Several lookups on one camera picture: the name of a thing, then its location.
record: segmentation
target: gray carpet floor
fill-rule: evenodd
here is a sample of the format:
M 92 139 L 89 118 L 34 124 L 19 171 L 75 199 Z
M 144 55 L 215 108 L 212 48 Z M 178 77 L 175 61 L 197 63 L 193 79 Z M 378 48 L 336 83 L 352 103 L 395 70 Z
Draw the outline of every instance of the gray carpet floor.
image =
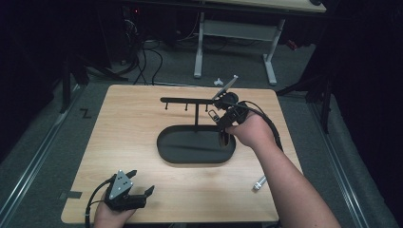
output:
M 278 46 L 273 58 L 278 84 L 270 86 L 261 60 L 261 54 L 266 50 L 267 44 L 246 46 L 240 45 L 239 42 L 243 41 L 237 40 L 226 46 L 221 46 L 217 42 L 207 44 L 204 52 L 203 74 L 200 79 L 193 78 L 196 50 L 193 41 L 182 43 L 177 47 L 167 47 L 155 42 L 147 43 L 147 48 L 153 48 L 163 57 L 162 67 L 155 78 L 156 89 L 158 85 L 165 84 L 214 86 L 213 83 L 218 78 L 227 83 L 236 74 L 240 78 L 234 87 L 280 90 L 297 82 L 315 50 L 314 46 L 301 47 L 297 50 Z M 150 84 L 151 77 L 157 71 L 161 61 L 159 55 L 153 51 L 146 50 L 144 53 L 145 58 L 142 54 L 139 55 L 141 66 L 146 60 L 143 72 L 146 82 L 141 78 L 139 85 Z M 123 67 L 125 66 L 115 66 L 113 70 Z M 126 74 L 125 77 L 129 78 L 127 84 L 132 84 L 138 75 L 138 69 Z M 15 210 L 10 213 L 7 227 L 83 227 L 83 224 L 64 224 L 61 221 L 60 216 L 66 203 L 64 193 L 70 190 L 106 91 L 113 84 L 120 83 L 91 76 L 90 83 L 80 90 L 81 94 L 50 144 L 44 162 L 41 163 L 39 171 L 34 174 L 33 181 L 29 183 L 28 191 L 22 194 L 21 201 L 16 203 Z M 20 178 L 24 176 L 43 139 L 54 123 L 59 120 L 59 111 L 62 106 L 61 89 L 60 85 L 55 89 L 55 99 L 37 115 L 19 143 L 1 163 L 0 205 L 7 204 L 9 195 Z M 312 111 L 317 107 L 320 108 L 320 104 L 306 104 L 303 95 L 303 92 L 292 92 L 278 97 L 303 172 L 330 205 L 342 227 L 356 227 L 355 214 L 351 213 L 346 203 L 331 165 L 328 154 L 329 145 L 323 140 L 323 133 L 317 126 L 317 118 Z M 397 227 L 356 152 L 334 98 L 331 108 L 330 133 L 327 137 L 355 191 L 368 227 Z M 83 118 L 83 109 L 88 110 L 86 115 L 90 118 Z M 82 210 L 84 213 L 85 208 L 77 208 L 77 210 Z M 224 227 L 224 224 L 210 227 Z

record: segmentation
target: desk leg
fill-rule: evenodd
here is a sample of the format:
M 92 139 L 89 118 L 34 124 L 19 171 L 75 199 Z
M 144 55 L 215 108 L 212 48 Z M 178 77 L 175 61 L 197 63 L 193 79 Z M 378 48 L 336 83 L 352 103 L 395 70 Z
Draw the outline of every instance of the desk leg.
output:
M 202 37 L 204 33 L 204 12 L 201 12 L 201 21 L 199 24 L 199 44 L 198 44 L 198 52 L 196 53 L 196 62 L 195 62 L 195 78 L 200 78 L 202 76 Z
M 271 86 L 275 86 L 277 84 L 276 75 L 272 66 L 272 58 L 278 44 L 279 36 L 281 35 L 282 28 L 284 27 L 284 23 L 285 19 L 281 19 L 279 21 L 269 53 L 263 54 L 264 65 L 266 66 L 267 77 L 269 78 L 269 84 Z

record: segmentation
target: stand base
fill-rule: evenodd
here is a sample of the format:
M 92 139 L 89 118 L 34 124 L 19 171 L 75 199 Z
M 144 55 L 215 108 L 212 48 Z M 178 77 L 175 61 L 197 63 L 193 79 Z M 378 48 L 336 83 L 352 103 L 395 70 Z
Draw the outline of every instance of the stand base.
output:
M 171 163 L 223 163 L 232 157 L 236 141 L 231 135 L 228 145 L 221 147 L 216 125 L 173 125 L 160 133 L 157 147 Z

